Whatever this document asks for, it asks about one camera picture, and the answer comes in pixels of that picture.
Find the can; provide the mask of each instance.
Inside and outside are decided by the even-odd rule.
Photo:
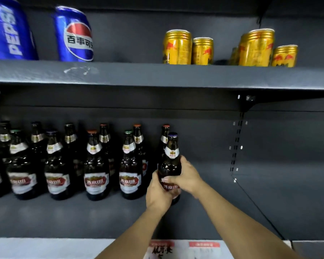
[[[38,60],[28,20],[16,0],[0,0],[0,59]]]
[[[193,39],[192,64],[212,65],[213,39],[210,37],[197,37]]]
[[[91,27],[86,15],[74,8],[57,6],[54,16],[59,60],[90,62],[94,58]]]
[[[170,30],[163,41],[163,63],[190,65],[192,57],[192,35],[186,30]]]
[[[231,51],[228,65],[238,65],[239,63],[239,47],[234,47]]]
[[[298,46],[296,44],[279,46],[274,49],[271,66],[294,67]]]
[[[273,29],[257,29],[242,36],[239,65],[269,66],[274,45]]]

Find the pepsi can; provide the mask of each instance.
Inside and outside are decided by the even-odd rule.
[[[91,27],[81,11],[57,6],[55,8],[55,35],[60,61],[90,62],[94,58]]]
[[[0,0],[0,59],[38,60],[26,15],[16,0]]]

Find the gold can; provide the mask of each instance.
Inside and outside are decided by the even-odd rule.
[[[231,51],[228,65],[238,65],[239,63],[239,47],[234,47]]]
[[[197,37],[193,39],[192,64],[212,65],[213,39],[210,37]]]
[[[170,65],[190,65],[192,56],[192,36],[186,30],[170,30],[163,41],[163,63]]]
[[[273,29],[257,29],[242,35],[239,65],[269,66],[274,35]]]
[[[274,49],[271,66],[294,67],[298,46],[296,44],[279,46]]]

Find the person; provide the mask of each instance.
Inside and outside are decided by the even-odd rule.
[[[276,235],[212,189],[184,156],[181,165],[181,175],[165,177],[165,182],[179,185],[200,201],[235,259],[301,258]],[[95,259],[142,259],[157,224],[180,192],[180,189],[166,192],[155,171],[147,189],[145,212]]]

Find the pepsi logo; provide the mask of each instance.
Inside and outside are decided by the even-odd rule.
[[[94,58],[91,29],[85,23],[72,22],[64,31],[66,48],[78,59],[92,61]]]

